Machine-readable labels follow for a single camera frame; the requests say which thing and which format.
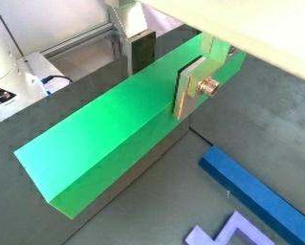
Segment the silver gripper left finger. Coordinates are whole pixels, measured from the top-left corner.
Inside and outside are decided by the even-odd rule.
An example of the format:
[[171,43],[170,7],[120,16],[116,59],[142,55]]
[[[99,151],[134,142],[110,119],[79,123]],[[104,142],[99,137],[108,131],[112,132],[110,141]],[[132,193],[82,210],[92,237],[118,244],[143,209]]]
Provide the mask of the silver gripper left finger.
[[106,0],[108,16],[120,36],[120,54],[128,59],[128,75],[155,61],[156,33],[148,29],[142,3]]

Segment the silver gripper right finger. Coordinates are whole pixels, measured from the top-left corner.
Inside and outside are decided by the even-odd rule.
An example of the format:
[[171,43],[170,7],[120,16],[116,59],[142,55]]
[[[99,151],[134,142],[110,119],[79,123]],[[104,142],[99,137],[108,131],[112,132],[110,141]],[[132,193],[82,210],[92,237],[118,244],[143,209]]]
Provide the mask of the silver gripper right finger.
[[230,44],[208,33],[200,35],[196,57],[178,72],[174,116],[184,120],[199,105],[199,98],[211,98],[219,88],[220,82],[214,78],[215,72],[228,59]]

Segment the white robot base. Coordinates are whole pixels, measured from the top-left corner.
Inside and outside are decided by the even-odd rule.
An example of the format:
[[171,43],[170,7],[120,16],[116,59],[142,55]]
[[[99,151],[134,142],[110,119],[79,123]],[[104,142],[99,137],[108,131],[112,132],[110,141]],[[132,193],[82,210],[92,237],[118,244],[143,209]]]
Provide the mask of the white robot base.
[[39,78],[19,68],[0,39],[0,122],[47,96]]

